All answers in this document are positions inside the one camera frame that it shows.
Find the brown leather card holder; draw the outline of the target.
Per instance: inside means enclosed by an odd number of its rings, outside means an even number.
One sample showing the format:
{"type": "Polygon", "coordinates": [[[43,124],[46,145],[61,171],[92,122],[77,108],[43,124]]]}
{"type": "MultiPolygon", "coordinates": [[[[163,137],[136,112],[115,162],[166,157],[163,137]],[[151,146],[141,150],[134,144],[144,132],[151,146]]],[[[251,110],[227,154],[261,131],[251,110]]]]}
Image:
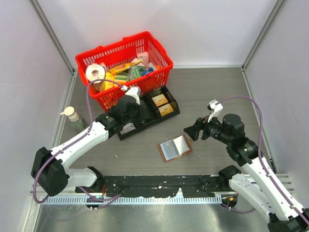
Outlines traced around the brown leather card holder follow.
{"type": "Polygon", "coordinates": [[[169,162],[193,153],[191,144],[191,141],[185,135],[181,135],[160,143],[157,147],[163,161],[169,162]]]}

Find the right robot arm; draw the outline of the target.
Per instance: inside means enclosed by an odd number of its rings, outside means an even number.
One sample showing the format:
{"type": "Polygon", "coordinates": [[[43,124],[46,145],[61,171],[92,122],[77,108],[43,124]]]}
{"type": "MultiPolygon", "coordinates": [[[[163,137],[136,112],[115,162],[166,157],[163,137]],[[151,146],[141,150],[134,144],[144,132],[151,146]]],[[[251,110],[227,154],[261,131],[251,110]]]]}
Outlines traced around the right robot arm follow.
{"type": "Polygon", "coordinates": [[[245,135],[244,124],[236,114],[223,121],[198,118],[183,130],[193,141],[211,137],[226,145],[229,157],[253,179],[250,182],[239,167],[230,165],[219,171],[218,185],[243,196],[266,220],[271,232],[307,232],[309,210],[304,208],[273,173],[267,160],[259,155],[258,145],[245,135]]]}

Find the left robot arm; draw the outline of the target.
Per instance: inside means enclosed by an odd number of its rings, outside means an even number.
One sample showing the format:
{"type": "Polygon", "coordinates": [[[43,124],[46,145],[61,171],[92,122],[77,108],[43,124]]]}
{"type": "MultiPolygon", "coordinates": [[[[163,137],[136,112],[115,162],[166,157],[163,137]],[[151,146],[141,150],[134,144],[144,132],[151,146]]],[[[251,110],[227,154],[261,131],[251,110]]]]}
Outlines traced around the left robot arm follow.
{"type": "Polygon", "coordinates": [[[84,153],[110,139],[130,123],[138,124],[146,118],[146,105],[124,95],[109,111],[99,115],[92,124],[67,142],[48,150],[40,148],[35,156],[31,176],[48,196],[53,197],[65,188],[82,187],[99,192],[104,177],[96,168],[72,169],[70,166],[84,153]]]}

